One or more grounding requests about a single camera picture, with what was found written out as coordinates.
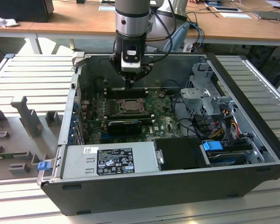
aluminum profile table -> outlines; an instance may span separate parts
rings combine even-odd
[[[71,56],[15,55],[0,63],[0,110],[19,116],[10,105],[15,96],[26,96],[28,109],[38,116],[47,111],[63,114],[74,74]]]
[[[218,56],[242,92],[280,139],[280,93],[248,61],[239,56]],[[228,95],[223,84],[223,92]]]
[[[242,60],[237,56],[220,56],[218,58],[263,116],[265,121],[268,122],[280,138],[280,94],[247,60]],[[14,59],[17,60],[17,62],[22,62],[21,60],[24,58],[16,56]],[[13,63],[14,60],[4,59],[0,64],[0,85],[6,85],[6,83],[1,83],[1,80],[4,80],[3,78],[7,78],[4,76],[8,74],[11,75],[11,78],[15,78],[14,76],[16,74],[20,75],[19,73],[16,73],[19,71],[23,71],[22,74],[30,74],[25,76],[27,77],[27,80],[29,80],[28,77],[38,77],[39,80],[44,77],[54,77],[55,79],[51,79],[51,83],[60,85],[54,85],[54,91],[52,92],[61,93],[64,91],[64,93],[60,96],[55,96],[57,98],[54,98],[53,102],[49,103],[49,105],[54,108],[63,105],[64,102],[62,97],[66,97],[68,82],[66,79],[63,79],[64,76],[62,74],[68,73],[69,77],[73,72],[70,73],[71,66],[69,64],[58,66],[57,62],[69,62],[70,57],[29,56],[25,60],[29,60],[33,63]],[[11,80],[12,79],[10,79],[10,81],[6,80],[9,82],[7,84],[13,84],[14,86],[19,84],[11,83]],[[41,90],[40,92],[42,92],[42,96],[31,95],[30,97],[36,97],[35,100],[38,98],[38,100],[40,100],[41,97],[48,97],[48,91],[51,89],[46,88],[45,86],[50,83],[32,81],[33,79],[30,79],[30,89],[28,89],[29,85],[26,85],[24,91],[33,94],[33,86],[37,87],[38,90]],[[3,101],[4,98],[11,96],[11,91],[18,90],[19,89],[4,89],[1,86],[0,92],[6,93],[6,96],[0,95],[0,99]],[[16,115],[13,111],[9,111],[9,108],[2,108],[6,109],[5,114],[7,114],[7,116]],[[60,106],[59,109],[60,113],[62,112],[62,109],[64,110],[62,106]],[[40,108],[37,113],[42,114],[43,110]],[[97,213],[74,217],[66,217],[62,215],[59,209],[38,187],[34,178],[26,180],[19,179],[13,183],[9,181],[0,181],[0,224],[128,224],[139,222],[154,224],[280,224],[280,179],[277,181],[264,182],[242,198],[109,212],[103,214]]]

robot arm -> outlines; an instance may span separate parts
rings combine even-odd
[[[165,0],[149,20],[150,0],[115,1],[116,50],[110,61],[125,79],[126,88],[132,88],[134,82],[153,68],[154,61],[141,63],[146,45],[169,52],[181,46],[189,29],[185,14],[187,2]]]

paper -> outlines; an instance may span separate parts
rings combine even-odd
[[[267,3],[271,4],[272,6],[280,6],[279,1],[266,1]]]
[[[99,11],[115,11],[115,6],[100,6],[98,7]]]
[[[239,19],[251,19],[247,14],[239,13],[220,13],[224,18],[239,18]]]
[[[16,26],[18,23],[14,19],[3,19],[0,18],[0,27],[11,27],[11,26]]]

warning label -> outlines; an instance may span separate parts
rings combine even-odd
[[[98,175],[135,173],[132,148],[98,150]]]

desk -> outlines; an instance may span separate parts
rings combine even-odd
[[[272,6],[268,7],[270,4],[264,0],[243,0],[242,3],[245,7],[249,8],[228,2],[232,7],[239,6],[243,12],[276,10]],[[197,11],[199,10],[197,7],[204,9],[196,12],[196,15],[199,27],[205,32],[205,43],[280,46],[280,21],[274,23],[275,21],[258,20],[257,16],[253,13],[245,13],[251,19],[224,18],[220,13],[216,13],[219,17],[217,18],[214,14],[205,10],[204,3],[189,3],[187,10]],[[195,21],[193,13],[190,13],[189,17],[192,21]],[[193,38],[192,36],[195,35],[195,32],[197,33],[195,30],[189,31],[187,38]]]
[[[264,0],[243,0],[246,7],[265,7],[260,10],[271,11],[274,8]],[[66,39],[96,39],[114,40],[115,13],[99,11],[99,2],[85,2],[76,4],[76,1],[62,2],[54,0],[54,13],[47,23],[21,22],[14,28],[0,28],[0,36],[28,37],[34,53],[41,53],[38,37],[66,38]],[[204,43],[273,45],[280,46],[280,21],[272,23],[259,20],[252,13],[247,13],[252,19],[219,18],[205,10],[204,3],[189,3],[187,10],[196,12],[199,27],[205,32]],[[187,43],[193,43],[197,38],[197,31],[190,30]]]
[[[32,26],[32,24],[33,22],[20,21],[19,26],[6,28],[0,27],[0,36],[29,38],[34,53],[41,54],[42,50],[40,48],[36,34],[29,32],[29,28]]]

